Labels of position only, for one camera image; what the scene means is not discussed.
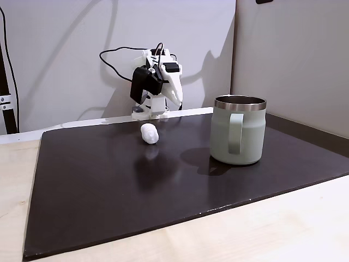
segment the mug handle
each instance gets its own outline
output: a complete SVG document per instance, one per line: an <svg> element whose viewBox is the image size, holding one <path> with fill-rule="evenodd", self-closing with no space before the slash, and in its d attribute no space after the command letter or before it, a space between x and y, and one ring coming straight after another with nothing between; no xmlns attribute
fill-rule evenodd
<svg viewBox="0 0 349 262"><path fill-rule="evenodd" d="M230 115L229 137L228 137L229 154L240 154L243 119L244 119L244 114Z"/></svg>

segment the metal mug rim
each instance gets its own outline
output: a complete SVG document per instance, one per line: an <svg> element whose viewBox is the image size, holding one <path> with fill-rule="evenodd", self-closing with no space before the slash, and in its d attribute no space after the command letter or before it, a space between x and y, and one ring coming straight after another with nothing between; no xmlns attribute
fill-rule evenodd
<svg viewBox="0 0 349 262"><path fill-rule="evenodd" d="M260 103L229 103L220 101L219 98L227 98L227 97L240 97L240 98L248 98L252 100L260 101ZM230 111L260 111L267 108L267 101L263 98L251 97L251 96L240 96L235 94L226 94L224 96L219 96L214 99L214 106L216 108L230 110Z"/></svg>

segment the small white object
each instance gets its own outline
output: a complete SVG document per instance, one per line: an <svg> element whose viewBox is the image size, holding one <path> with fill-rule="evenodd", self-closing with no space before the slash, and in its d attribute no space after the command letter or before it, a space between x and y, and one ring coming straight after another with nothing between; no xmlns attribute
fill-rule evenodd
<svg viewBox="0 0 349 262"><path fill-rule="evenodd" d="M148 144L154 144L159 140L157 128L153 124L143 124L141 126L142 138Z"/></svg>

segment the metal bracket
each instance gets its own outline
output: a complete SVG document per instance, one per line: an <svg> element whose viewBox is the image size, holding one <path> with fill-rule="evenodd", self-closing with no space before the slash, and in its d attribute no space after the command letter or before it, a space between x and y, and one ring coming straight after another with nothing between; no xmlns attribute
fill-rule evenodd
<svg viewBox="0 0 349 262"><path fill-rule="evenodd" d="M6 96L0 96L0 110L10 110L13 109L12 95L8 94Z"/></svg>

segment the stainless steel rim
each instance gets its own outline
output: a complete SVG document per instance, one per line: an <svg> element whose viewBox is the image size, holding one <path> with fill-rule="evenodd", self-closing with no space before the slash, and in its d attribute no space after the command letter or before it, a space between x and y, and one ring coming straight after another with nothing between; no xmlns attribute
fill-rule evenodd
<svg viewBox="0 0 349 262"><path fill-rule="evenodd" d="M217 97L214 106L229 111L260 111L267 108L267 101L258 97L227 94Z"/></svg>

